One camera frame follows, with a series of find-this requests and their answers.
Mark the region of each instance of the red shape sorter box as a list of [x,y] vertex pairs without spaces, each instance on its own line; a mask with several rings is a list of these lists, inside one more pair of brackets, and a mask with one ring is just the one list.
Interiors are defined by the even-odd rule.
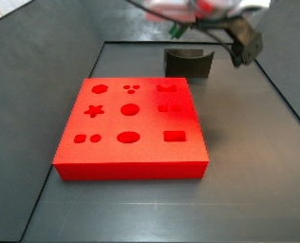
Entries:
[[207,164],[186,79],[84,80],[53,158],[63,180],[200,178]]

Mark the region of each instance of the circular hole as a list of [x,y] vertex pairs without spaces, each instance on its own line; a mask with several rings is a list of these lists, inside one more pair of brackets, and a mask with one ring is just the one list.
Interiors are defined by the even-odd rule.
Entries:
[[75,135],[75,137],[73,137],[73,142],[75,143],[83,143],[84,141],[85,141],[85,135],[84,134],[77,134],[77,135]]
[[103,84],[99,84],[92,87],[91,92],[95,94],[101,94],[101,93],[107,92],[107,90],[108,90],[108,87]]
[[139,107],[134,103],[127,103],[120,108],[120,112],[124,116],[134,116],[138,111]]
[[136,132],[123,132],[116,136],[116,140],[122,143],[134,143],[139,140],[139,134]]
[[100,139],[101,139],[101,137],[100,137],[99,134],[93,134],[93,135],[89,137],[89,141],[91,141],[91,142],[97,142]]

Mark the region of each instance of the black cable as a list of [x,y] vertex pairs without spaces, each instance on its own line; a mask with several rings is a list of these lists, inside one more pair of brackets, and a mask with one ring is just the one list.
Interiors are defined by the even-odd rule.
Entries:
[[228,52],[228,54],[235,57],[235,53],[228,49],[227,45],[223,43],[223,41],[215,36],[212,35],[210,32],[207,32],[206,30],[200,29],[199,27],[196,27],[194,24],[190,23],[183,23],[179,20],[175,20],[164,15],[162,15],[160,13],[147,9],[142,4],[136,3],[132,0],[126,0],[127,3],[130,3],[131,5],[134,5],[138,9],[142,9],[143,11],[151,13],[152,15],[158,16],[159,18],[172,21],[175,22],[178,25],[180,26],[187,26],[188,28],[194,28],[196,29],[199,32],[204,33],[206,35],[208,35],[220,45],[222,47],[226,49],[226,51]]

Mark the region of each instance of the white robot part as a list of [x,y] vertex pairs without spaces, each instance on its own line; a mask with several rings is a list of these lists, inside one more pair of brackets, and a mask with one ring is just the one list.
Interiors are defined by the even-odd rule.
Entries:
[[162,15],[191,23],[195,18],[218,20],[242,15],[250,18],[256,11],[267,10],[270,0],[144,0],[144,4]]

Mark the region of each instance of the rectangular hole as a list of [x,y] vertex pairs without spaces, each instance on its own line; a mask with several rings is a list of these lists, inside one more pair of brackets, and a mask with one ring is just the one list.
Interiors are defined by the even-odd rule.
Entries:
[[184,131],[163,131],[163,140],[164,141],[186,141],[186,132]]

